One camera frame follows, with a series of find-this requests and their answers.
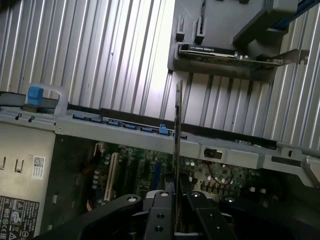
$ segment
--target qr code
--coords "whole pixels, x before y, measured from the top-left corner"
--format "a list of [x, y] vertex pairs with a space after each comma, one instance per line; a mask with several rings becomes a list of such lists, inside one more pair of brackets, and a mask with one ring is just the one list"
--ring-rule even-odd
[[45, 159], [43, 157], [34, 157], [33, 166], [37, 168], [43, 168], [45, 163]]

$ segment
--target corrugated metal panel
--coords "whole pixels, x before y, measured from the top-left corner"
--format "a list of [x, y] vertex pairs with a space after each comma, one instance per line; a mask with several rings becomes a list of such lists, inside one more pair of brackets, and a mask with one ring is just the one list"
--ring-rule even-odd
[[308, 64], [265, 84], [168, 71], [174, 4], [22, 0], [0, 14], [0, 90], [65, 86], [72, 104], [173, 120], [182, 80], [186, 123], [320, 148], [319, 6], [291, 24], [281, 49], [311, 50]]

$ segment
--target label sticker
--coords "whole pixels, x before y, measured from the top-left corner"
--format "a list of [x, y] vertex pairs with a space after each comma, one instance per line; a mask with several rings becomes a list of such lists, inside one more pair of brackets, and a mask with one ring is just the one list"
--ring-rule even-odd
[[31, 240], [39, 202], [0, 196], [0, 240]]
[[32, 178], [44, 179], [46, 158], [43, 156], [33, 156]]

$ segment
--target green circuit board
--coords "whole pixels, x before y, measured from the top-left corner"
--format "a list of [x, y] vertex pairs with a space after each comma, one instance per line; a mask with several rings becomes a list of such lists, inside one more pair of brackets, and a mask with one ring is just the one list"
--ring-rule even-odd
[[[92, 179], [94, 207], [125, 194], [145, 198], [149, 191], [165, 188], [171, 154], [105, 142], [96, 147], [101, 158]], [[239, 195], [241, 188], [260, 177], [257, 170], [186, 157], [180, 157], [180, 172], [189, 176], [193, 190], [207, 192], [214, 200]]]

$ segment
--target white pci slot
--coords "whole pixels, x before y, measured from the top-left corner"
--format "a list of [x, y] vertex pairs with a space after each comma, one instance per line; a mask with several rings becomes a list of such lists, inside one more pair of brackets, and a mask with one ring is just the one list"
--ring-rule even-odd
[[108, 179], [106, 182], [106, 187], [105, 187], [105, 193], [104, 193], [104, 200], [105, 201], [110, 201], [111, 194], [112, 194], [112, 186], [114, 184], [114, 179], [116, 176], [116, 168], [117, 168], [117, 163], [118, 163], [118, 155], [119, 153], [114, 152], [111, 155], [111, 162], [110, 162], [110, 169], [108, 173]]

